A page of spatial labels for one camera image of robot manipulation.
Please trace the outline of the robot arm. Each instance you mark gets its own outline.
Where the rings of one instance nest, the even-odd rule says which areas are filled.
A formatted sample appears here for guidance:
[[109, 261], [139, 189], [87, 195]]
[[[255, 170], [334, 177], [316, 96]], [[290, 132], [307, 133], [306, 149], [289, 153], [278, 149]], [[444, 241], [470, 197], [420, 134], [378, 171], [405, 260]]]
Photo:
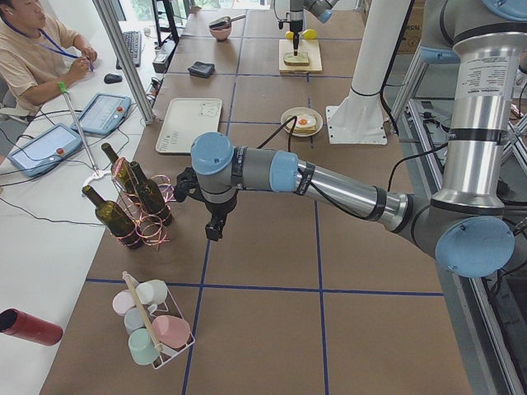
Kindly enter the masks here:
[[241, 189], [291, 192], [377, 221], [462, 277], [485, 277], [512, 258], [515, 236], [497, 197], [515, 75], [526, 48], [523, 1], [429, 1], [423, 49], [459, 59], [441, 188], [429, 199], [391, 193], [300, 160], [295, 153], [234, 146], [219, 132], [190, 149], [197, 199], [219, 239]]
[[282, 30], [285, 24], [288, 24], [290, 31], [293, 33], [292, 44], [293, 54], [299, 53], [300, 33], [303, 31], [304, 11], [309, 12], [321, 23], [326, 23], [333, 15], [333, 8], [338, 0], [290, 0], [289, 8], [284, 17], [277, 18], [278, 29]]

